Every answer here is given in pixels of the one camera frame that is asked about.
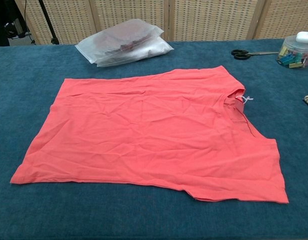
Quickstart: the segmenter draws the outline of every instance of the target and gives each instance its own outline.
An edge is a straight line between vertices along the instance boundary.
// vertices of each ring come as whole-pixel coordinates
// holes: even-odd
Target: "white lid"
[[[300,53],[308,53],[308,43],[296,42],[296,35],[285,38],[284,45]]]

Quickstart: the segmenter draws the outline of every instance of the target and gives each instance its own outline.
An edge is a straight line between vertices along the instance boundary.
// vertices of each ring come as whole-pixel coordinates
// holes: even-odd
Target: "scissors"
[[[257,53],[252,53],[246,50],[234,49],[231,54],[237,60],[246,60],[246,59],[249,59],[251,56],[278,54],[278,52],[277,51],[260,51]]]

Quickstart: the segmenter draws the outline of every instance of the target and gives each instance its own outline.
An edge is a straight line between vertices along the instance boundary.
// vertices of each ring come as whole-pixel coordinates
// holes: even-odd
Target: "black scissors handle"
[[[237,60],[246,60],[249,59],[251,54],[249,54],[248,51],[246,50],[241,50],[241,49],[234,49],[231,54],[234,56],[235,59]]]

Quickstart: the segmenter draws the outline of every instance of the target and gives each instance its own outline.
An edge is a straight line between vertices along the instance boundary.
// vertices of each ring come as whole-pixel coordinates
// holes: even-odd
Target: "folded clothing in bag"
[[[140,19],[132,19],[91,35],[80,41],[76,48],[91,63],[121,51],[131,50],[164,31]]]
[[[173,49],[174,48],[158,36],[137,45],[132,50],[125,50],[109,57],[100,58],[96,60],[96,63],[98,67],[116,66],[163,55]]]

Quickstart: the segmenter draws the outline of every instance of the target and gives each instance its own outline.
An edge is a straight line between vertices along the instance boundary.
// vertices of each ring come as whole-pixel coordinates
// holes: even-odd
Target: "black stand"
[[[53,38],[52,38],[52,44],[57,44],[57,45],[58,45],[58,44],[59,44],[59,41],[58,41],[58,38],[56,37],[56,34],[55,34],[55,31],[54,31],[52,22],[51,22],[50,19],[49,19],[49,16],[48,16],[48,13],[47,13],[45,4],[44,4],[43,0],[39,0],[39,3],[40,3],[40,7],[42,8],[43,13],[44,13],[44,15],[45,15],[45,18],[46,18],[48,27],[49,27],[49,29],[50,29],[50,32],[52,33],[52,36],[53,36]]]

